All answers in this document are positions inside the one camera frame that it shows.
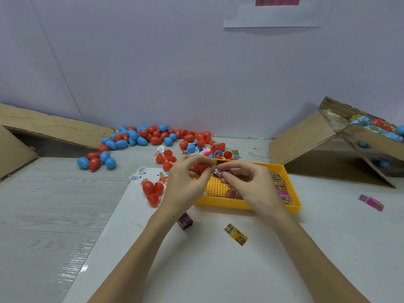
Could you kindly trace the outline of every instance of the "cardboard box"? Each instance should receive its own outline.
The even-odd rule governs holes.
[[[0,104],[0,178],[38,157],[12,132],[97,149],[101,138],[111,136],[114,131],[113,128]]]
[[[316,112],[270,142],[271,163],[284,165],[292,174],[394,187],[389,177],[404,176],[404,144],[350,125],[355,115],[378,118],[326,97]],[[356,141],[371,149],[360,148]],[[398,167],[375,166],[371,159],[379,156]]]

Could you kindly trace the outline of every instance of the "wooden floor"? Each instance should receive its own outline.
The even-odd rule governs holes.
[[[215,138],[243,159],[269,162],[269,140]],[[63,301],[140,166],[155,146],[112,152],[115,170],[80,170],[75,158],[39,158],[0,183],[2,303]],[[178,144],[170,147],[181,154]]]

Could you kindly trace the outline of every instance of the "person's right hand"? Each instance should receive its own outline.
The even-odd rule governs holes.
[[[264,218],[276,218],[288,212],[266,167],[235,160],[221,163],[216,168],[224,171],[221,182],[236,188],[243,199]],[[229,169],[234,175],[225,172]]]

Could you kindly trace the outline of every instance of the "person's left hand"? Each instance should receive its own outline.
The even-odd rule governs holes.
[[[208,184],[212,168],[198,175],[193,165],[203,162],[215,166],[216,162],[204,155],[181,155],[169,172],[169,181],[158,210],[167,211],[178,219],[202,196]]]

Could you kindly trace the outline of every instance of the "white wall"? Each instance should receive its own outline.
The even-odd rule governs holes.
[[[0,102],[81,119],[29,0],[0,0]]]
[[[223,29],[223,0],[31,0],[85,121],[274,137],[324,96],[393,119],[404,0],[335,0],[322,28]]]

